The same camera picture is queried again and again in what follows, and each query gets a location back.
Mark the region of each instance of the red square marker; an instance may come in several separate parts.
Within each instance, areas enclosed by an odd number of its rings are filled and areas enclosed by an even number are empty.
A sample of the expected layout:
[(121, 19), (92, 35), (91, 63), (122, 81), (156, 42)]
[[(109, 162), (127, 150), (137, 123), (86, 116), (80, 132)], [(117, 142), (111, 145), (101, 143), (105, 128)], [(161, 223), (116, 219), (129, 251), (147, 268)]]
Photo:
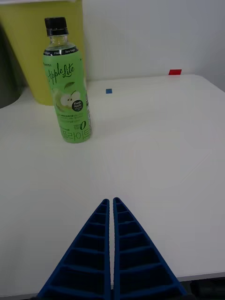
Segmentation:
[(169, 72), (169, 75), (180, 75), (181, 74), (181, 70), (173, 70), (171, 69), (170, 72)]

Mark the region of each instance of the bottle cap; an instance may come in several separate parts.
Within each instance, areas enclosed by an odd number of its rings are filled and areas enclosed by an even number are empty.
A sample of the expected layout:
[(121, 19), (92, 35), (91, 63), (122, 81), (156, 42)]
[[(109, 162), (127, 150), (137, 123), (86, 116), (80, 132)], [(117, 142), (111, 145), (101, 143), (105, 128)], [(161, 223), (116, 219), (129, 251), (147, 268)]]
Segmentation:
[(45, 18), (48, 36), (61, 36), (69, 34), (65, 17)]

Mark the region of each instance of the yellow container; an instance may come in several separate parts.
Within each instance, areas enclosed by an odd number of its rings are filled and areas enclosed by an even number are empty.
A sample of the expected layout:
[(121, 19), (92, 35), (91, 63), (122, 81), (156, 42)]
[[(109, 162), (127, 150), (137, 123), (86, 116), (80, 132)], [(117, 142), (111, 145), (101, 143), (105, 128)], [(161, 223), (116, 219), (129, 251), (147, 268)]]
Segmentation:
[(0, 5), (1, 24), (34, 98), (44, 105), (53, 105), (43, 67), (43, 52), (50, 43), (45, 18), (52, 16), (66, 18), (69, 40), (84, 57), (82, 0)]

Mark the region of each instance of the bottle label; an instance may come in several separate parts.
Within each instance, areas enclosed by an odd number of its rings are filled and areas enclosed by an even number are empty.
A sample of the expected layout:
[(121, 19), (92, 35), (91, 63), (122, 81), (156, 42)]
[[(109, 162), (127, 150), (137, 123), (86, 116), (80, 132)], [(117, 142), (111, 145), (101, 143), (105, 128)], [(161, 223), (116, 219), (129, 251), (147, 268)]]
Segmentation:
[(43, 62), (64, 140), (69, 143), (88, 140), (90, 113), (80, 51), (76, 47), (45, 50)]

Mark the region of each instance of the plastic bottle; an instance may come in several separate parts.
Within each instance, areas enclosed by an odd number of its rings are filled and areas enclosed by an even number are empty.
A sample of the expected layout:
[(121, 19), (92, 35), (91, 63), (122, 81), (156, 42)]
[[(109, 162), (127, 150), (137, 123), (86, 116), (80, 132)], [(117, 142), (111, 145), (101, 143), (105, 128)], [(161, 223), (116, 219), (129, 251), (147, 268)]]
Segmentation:
[(43, 62), (61, 134), (66, 142), (81, 143), (91, 134), (82, 54), (68, 42), (65, 17), (45, 18), (45, 25), (51, 42)]

